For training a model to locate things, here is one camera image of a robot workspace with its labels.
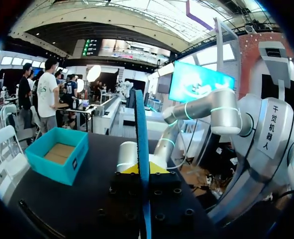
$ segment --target ceiling beam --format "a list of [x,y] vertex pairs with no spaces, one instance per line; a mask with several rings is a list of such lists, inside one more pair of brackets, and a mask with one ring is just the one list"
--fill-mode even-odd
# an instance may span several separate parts
[[49,44],[48,42],[43,41],[43,40],[41,40],[31,34],[28,34],[26,32],[11,31],[8,35],[13,38],[19,38],[23,41],[28,41],[29,43],[40,46],[43,49],[48,50],[50,52],[53,52],[61,57],[66,57],[66,56],[70,57],[70,55],[67,54],[65,51],[62,51],[61,49]]
[[175,33],[156,25],[143,15],[108,6],[91,8],[65,3],[35,9],[22,17],[12,31],[21,33],[42,25],[67,21],[89,21],[120,26],[152,37],[179,52],[191,46]]

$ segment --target man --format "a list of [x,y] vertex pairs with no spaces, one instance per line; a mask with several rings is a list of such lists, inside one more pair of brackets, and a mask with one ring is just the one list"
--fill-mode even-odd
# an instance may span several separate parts
[[39,78],[37,86],[38,114],[41,119],[41,131],[46,133],[57,127],[56,109],[59,103],[59,88],[54,71],[57,61],[50,58],[45,62],[45,73]]
[[75,74],[70,75],[70,81],[65,84],[66,94],[70,97],[77,97],[77,84]]
[[62,78],[62,72],[61,71],[56,72],[55,73],[55,78],[56,78],[57,85],[59,85],[61,83],[60,79]]
[[24,121],[24,129],[32,127],[32,113],[31,113],[31,89],[27,77],[31,74],[32,64],[26,63],[23,66],[23,76],[18,85],[18,106],[20,108],[20,115]]

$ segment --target yellow object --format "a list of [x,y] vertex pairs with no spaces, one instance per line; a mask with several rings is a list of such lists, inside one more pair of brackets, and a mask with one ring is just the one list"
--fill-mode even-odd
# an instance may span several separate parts
[[[166,169],[163,169],[162,167],[159,167],[157,164],[153,163],[153,162],[149,162],[149,166],[150,166],[150,174],[155,174],[155,173],[170,173],[169,171],[167,171]],[[133,165],[132,167],[126,169],[125,171],[121,172],[121,173],[138,173],[138,164]]]

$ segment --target brick wall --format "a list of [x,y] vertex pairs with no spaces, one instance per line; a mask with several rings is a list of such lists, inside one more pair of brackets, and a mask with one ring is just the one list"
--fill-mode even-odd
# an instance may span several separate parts
[[251,70],[256,62],[261,58],[258,44],[260,41],[280,41],[283,43],[287,51],[287,56],[294,58],[294,52],[289,46],[284,35],[281,33],[257,33],[239,36],[240,51],[241,51],[241,80],[239,98],[242,98],[249,93]]

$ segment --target white t-shirt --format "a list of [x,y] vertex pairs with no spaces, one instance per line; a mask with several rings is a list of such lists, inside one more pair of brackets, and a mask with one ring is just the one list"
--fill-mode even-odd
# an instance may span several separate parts
[[27,81],[28,81],[30,90],[32,90],[34,81],[32,81],[30,78],[28,78]]
[[55,110],[51,108],[55,103],[53,90],[58,87],[55,76],[45,72],[38,81],[37,97],[38,97],[38,113],[42,118],[55,115]]

